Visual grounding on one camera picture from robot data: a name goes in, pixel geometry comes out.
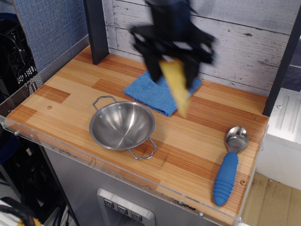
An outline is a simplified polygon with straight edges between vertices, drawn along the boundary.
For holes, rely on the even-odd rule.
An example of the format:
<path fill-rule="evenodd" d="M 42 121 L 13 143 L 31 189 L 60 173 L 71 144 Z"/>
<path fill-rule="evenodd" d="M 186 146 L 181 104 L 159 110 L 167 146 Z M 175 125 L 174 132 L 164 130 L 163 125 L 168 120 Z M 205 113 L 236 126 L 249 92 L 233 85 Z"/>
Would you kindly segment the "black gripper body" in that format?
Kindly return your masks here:
<path fill-rule="evenodd" d="M 188 0 L 149 0 L 152 24 L 133 26 L 134 48 L 146 61 L 164 55 L 184 62 L 212 63 L 214 36 L 200 30 L 191 21 L 194 11 Z"/>

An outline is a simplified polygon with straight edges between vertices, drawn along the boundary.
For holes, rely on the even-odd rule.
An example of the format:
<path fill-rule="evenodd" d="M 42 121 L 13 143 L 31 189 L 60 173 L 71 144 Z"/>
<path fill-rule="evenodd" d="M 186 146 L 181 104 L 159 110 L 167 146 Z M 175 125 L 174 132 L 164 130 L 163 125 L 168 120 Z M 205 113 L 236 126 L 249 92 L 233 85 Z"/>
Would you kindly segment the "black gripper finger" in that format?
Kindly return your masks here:
<path fill-rule="evenodd" d="M 143 56 L 147 69 L 150 73 L 151 79 L 157 82 L 162 76 L 162 71 L 159 66 L 159 60 L 161 59 L 157 55 L 146 54 Z"/>
<path fill-rule="evenodd" d="M 182 62 L 183 62 L 183 68 L 184 68 L 184 75 L 185 75 L 185 79 L 186 79 L 186 87 L 187 87 L 187 89 L 190 89 L 193 84 L 194 79 L 198 75 L 200 61 L 197 61 L 192 58 L 188 58 L 188 59 L 183 58 Z"/>

